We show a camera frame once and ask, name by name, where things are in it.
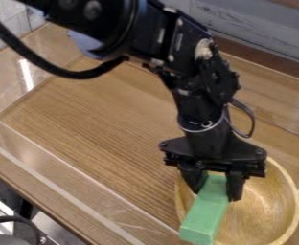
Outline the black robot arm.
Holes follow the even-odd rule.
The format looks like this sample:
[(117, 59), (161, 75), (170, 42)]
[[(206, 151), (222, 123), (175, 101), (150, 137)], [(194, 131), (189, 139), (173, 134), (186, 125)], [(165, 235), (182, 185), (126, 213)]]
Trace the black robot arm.
[(131, 60), (162, 80), (178, 111), (179, 138), (161, 143), (165, 163), (179, 168), (193, 192), (211, 171), (226, 176), (230, 201), (246, 180), (266, 175), (266, 151), (232, 124), (229, 107), (253, 110), (237, 98), (240, 75), (222, 58), (207, 28), (159, 0), (16, 0), (71, 30), (79, 49), (104, 64)]

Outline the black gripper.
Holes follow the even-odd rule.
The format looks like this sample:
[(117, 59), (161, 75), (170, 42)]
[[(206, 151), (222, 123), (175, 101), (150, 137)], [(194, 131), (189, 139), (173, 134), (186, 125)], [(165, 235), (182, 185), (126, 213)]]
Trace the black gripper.
[(165, 163), (181, 169), (193, 193), (199, 193), (206, 184), (206, 170), (225, 172), (230, 202), (242, 199), (245, 175), (266, 175), (266, 150), (244, 141), (226, 122), (220, 123), (213, 129), (186, 132), (183, 137), (163, 141), (161, 151), (165, 152)]

